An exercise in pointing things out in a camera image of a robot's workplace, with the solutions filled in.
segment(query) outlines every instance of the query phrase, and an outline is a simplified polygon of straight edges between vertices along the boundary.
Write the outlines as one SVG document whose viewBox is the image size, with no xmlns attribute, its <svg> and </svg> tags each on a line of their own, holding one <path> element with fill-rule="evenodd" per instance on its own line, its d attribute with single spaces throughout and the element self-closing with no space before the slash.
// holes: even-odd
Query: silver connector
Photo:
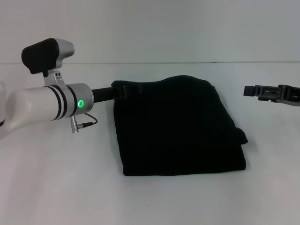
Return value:
<svg viewBox="0 0 300 225">
<path fill-rule="evenodd" d="M 78 125 L 75 116 L 71 116 L 71 128 L 72 128 L 72 133 L 78 132 Z"/>
</svg>

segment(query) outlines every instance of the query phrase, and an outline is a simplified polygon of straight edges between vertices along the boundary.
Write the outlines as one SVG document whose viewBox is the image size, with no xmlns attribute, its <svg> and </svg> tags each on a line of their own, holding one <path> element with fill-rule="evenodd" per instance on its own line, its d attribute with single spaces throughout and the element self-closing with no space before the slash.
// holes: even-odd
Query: black cable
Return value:
<svg viewBox="0 0 300 225">
<path fill-rule="evenodd" d="M 89 117 L 91 117 L 92 119 L 94 119 L 95 122 L 83 123 L 82 124 L 83 128 L 86 128 L 86 127 L 89 127 L 89 126 L 92 126 L 92 125 L 98 123 L 98 120 L 95 117 L 93 117 L 92 115 L 89 115 L 88 113 L 84 113 L 84 114 L 87 115 L 87 116 L 89 116 Z"/>
</svg>

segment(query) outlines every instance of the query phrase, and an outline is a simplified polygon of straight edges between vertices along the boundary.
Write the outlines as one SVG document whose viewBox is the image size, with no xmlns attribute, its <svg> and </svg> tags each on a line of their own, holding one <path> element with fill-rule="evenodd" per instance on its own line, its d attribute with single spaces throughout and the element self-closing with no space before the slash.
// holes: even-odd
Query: green indicator ring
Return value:
<svg viewBox="0 0 300 225">
<path fill-rule="evenodd" d="M 79 100 L 79 101 L 78 101 L 78 107 L 79 107 L 79 108 L 82 108 L 83 105 L 84 105 L 84 101 L 83 101 L 83 100 Z"/>
</svg>

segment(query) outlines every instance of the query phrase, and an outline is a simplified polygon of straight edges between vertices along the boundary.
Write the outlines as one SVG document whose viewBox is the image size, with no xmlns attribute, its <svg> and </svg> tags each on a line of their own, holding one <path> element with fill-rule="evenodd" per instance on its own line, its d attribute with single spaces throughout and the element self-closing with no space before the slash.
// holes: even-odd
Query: black cloth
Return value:
<svg viewBox="0 0 300 225">
<path fill-rule="evenodd" d="M 236 128 L 207 81 L 176 76 L 158 82 L 114 81 L 130 95 L 116 99 L 114 120 L 125 176 L 244 170 Z"/>
</svg>

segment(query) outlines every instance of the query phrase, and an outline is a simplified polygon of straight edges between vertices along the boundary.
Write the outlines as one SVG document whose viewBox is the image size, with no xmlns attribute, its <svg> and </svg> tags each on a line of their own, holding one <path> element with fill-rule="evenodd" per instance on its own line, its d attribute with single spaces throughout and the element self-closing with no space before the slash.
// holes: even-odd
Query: cable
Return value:
<svg viewBox="0 0 300 225">
<path fill-rule="evenodd" d="M 88 113 L 84 113 L 84 114 L 91 117 L 92 119 L 94 119 L 95 122 L 88 122 L 88 123 L 79 124 L 78 125 L 79 129 L 86 128 L 86 127 L 89 127 L 89 126 L 92 126 L 92 125 L 95 125 L 96 123 L 98 123 L 98 120 L 95 117 L 93 117 L 92 115 L 89 115 Z"/>
<path fill-rule="evenodd" d="M 95 117 L 93 117 L 92 115 L 89 115 L 88 113 L 84 113 L 84 114 L 95 120 L 95 122 L 93 122 L 93 125 L 98 123 L 98 120 Z"/>
</svg>

